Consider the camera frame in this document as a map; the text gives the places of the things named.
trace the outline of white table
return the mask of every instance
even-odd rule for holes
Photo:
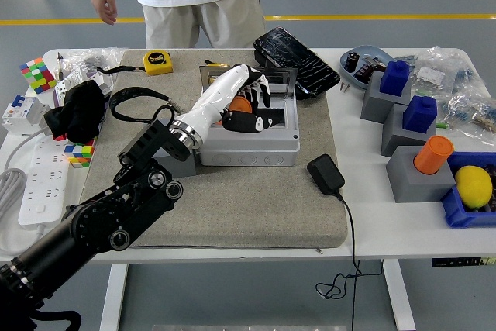
[[[314,49],[332,68],[339,71],[339,58],[348,51],[343,49]],[[393,57],[404,56],[420,49],[384,49]],[[50,67],[56,51],[44,57]],[[444,209],[436,203],[394,202],[385,170],[389,158],[380,155],[382,125],[360,119],[364,91],[353,86],[342,93],[339,84],[328,91],[329,114],[336,145],[339,169],[346,183],[343,197],[350,206],[356,231],[358,259],[386,259],[384,269],[398,329],[415,329],[402,281],[398,258],[479,257],[496,256],[495,228],[451,229],[444,219]],[[457,151],[494,151],[468,137],[446,130],[438,134],[448,136]],[[0,166],[20,136],[7,135],[0,150]],[[27,144],[11,162],[11,167],[26,169],[30,162]],[[67,203],[78,203],[87,170],[71,169],[66,191]],[[17,224],[15,208],[0,222],[0,244],[10,249],[30,242],[33,232],[26,232]],[[101,329],[116,329],[120,302],[126,279],[126,264],[165,263],[182,260],[322,260],[343,259],[351,256],[350,235],[341,247],[317,250],[217,250],[217,249],[128,249],[123,252],[99,254],[95,263],[113,265],[109,279],[108,298]],[[1,257],[6,262],[11,257]]]

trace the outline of tape measure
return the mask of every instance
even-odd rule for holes
[[[172,60],[165,50],[151,50],[143,57],[143,65],[148,75],[159,75],[172,72]]]

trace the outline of table leg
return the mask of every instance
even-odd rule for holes
[[[113,264],[108,277],[100,331],[118,331],[128,264]]]
[[[398,331],[415,331],[412,309],[397,259],[384,260],[384,276]]]

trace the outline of white power strip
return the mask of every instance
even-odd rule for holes
[[[19,211],[18,221],[25,229],[34,230],[39,224],[51,228],[62,219],[70,166],[64,156],[66,142],[51,136],[36,141]]]

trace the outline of white robotic hand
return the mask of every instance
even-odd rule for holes
[[[264,105],[270,107],[270,89],[265,75],[247,65],[236,65],[216,78],[193,108],[172,122],[170,131],[189,149],[198,149],[207,138],[210,126],[219,120],[228,130],[259,132],[274,124],[273,120],[257,115],[260,93]],[[229,111],[236,96],[250,103],[250,112]]]

